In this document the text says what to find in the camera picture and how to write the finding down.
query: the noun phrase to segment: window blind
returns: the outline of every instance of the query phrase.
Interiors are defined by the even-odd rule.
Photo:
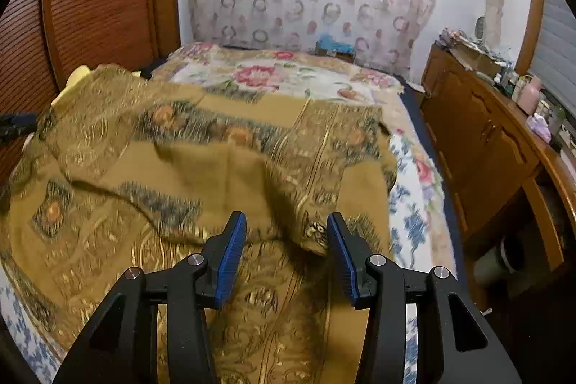
[[[530,73],[576,116],[576,19],[565,0],[544,0]]]

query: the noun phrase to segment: golden brown blanket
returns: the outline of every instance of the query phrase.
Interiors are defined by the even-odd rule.
[[[0,204],[3,266],[63,358],[126,268],[170,268],[240,210],[248,236],[233,298],[208,318],[221,382],[353,382],[367,314],[333,285],[325,222],[341,211],[388,254],[396,162],[380,114],[100,66],[24,151]],[[165,325],[161,310],[160,382]]]

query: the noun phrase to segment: pink bottle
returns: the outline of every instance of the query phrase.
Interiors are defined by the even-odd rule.
[[[522,94],[518,100],[518,106],[524,110],[529,116],[536,111],[538,101],[540,100],[540,89],[542,88],[542,81],[538,77],[532,77],[532,80],[522,90]]]

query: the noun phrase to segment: white floral sheet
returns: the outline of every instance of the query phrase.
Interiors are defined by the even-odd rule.
[[[382,72],[329,57],[278,51],[238,51],[193,44],[175,51],[153,80],[218,87],[227,94],[268,91],[378,105],[392,131],[390,149],[398,174],[389,196],[391,253],[402,267],[429,272],[435,265],[455,275],[450,234],[444,217],[441,177],[420,144],[399,94],[401,84]],[[0,269],[0,311],[25,360],[42,383],[51,383],[60,365],[19,303]],[[407,306],[404,384],[416,382],[418,333],[416,307]]]

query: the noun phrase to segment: mattress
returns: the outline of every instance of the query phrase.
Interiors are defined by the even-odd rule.
[[[390,150],[397,160],[396,182],[388,200],[390,252],[404,268],[428,272],[435,265],[444,265],[456,276],[461,274],[455,257],[462,258],[462,248],[455,239],[459,253],[455,256],[452,242],[457,236],[453,210],[450,213],[451,204],[446,203],[445,187],[430,156],[431,148],[424,148],[418,135],[417,128],[422,129],[422,123],[411,119],[402,101],[407,91],[396,78],[330,57],[289,51],[237,51],[197,43],[175,51],[153,72],[152,80],[220,87],[227,94],[270,92],[379,106],[382,122],[392,134]],[[447,219],[454,222],[452,229]],[[14,342],[39,381],[51,383],[60,362],[35,330],[2,269],[0,310]],[[416,308],[408,305],[405,383],[415,382],[417,351]]]

